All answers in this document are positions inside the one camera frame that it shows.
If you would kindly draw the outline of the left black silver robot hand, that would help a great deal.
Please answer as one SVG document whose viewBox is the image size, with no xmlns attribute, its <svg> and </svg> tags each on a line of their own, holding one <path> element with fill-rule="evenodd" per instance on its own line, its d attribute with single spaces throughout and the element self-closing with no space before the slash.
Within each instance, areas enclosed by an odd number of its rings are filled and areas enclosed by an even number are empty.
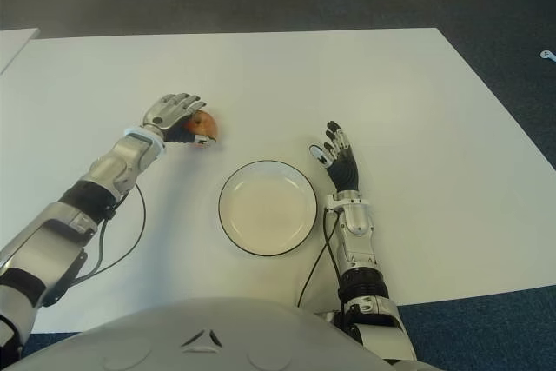
<svg viewBox="0 0 556 371">
<path fill-rule="evenodd" d="M 206 103 L 196 95 L 181 93 L 157 100 L 145 113 L 142 127 L 164 142 L 208 147 L 216 142 L 215 121 L 203 111 Z"/>
</svg>

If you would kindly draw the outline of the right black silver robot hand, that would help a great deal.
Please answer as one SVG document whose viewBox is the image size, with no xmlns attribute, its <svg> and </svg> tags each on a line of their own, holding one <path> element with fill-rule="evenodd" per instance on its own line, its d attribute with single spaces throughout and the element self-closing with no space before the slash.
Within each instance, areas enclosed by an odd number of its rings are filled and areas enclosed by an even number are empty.
<svg viewBox="0 0 556 371">
<path fill-rule="evenodd" d="M 348 136 L 335 121 L 327 123 L 328 142 L 312 144 L 309 153 L 327 171 L 337 192 L 359 190 L 359 170 Z"/>
</svg>

